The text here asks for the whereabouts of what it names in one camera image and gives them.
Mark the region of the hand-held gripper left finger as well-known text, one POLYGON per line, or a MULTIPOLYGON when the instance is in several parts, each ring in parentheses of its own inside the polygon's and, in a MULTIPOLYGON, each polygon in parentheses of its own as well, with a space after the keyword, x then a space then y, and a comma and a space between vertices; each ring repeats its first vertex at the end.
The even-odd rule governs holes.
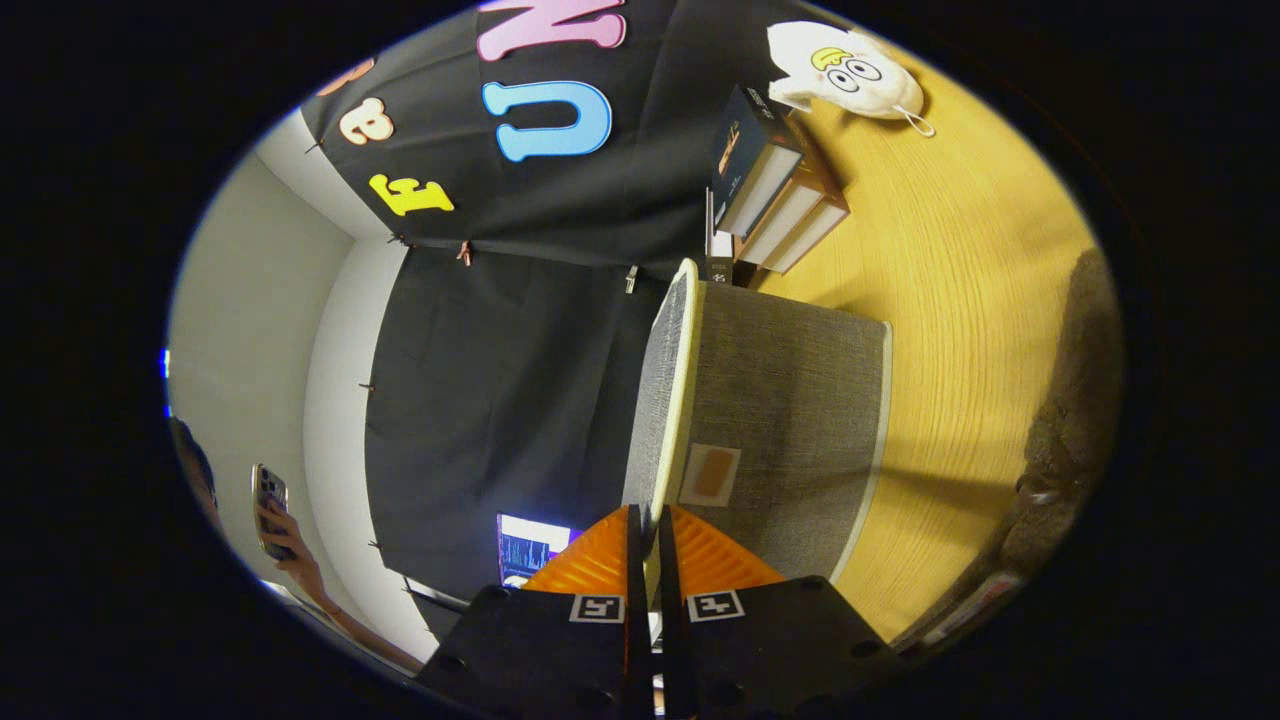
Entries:
POLYGON ((646 719, 643 512, 603 518, 518 589, 488 585, 416 676, 466 719, 646 719))

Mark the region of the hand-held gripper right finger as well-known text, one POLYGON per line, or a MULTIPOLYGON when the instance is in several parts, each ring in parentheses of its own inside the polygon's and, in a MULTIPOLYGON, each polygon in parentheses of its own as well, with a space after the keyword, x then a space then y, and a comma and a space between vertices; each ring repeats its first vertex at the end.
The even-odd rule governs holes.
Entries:
POLYGON ((668 719, 855 719, 901 674, 826 577, 786 579, 673 505, 657 529, 668 719))

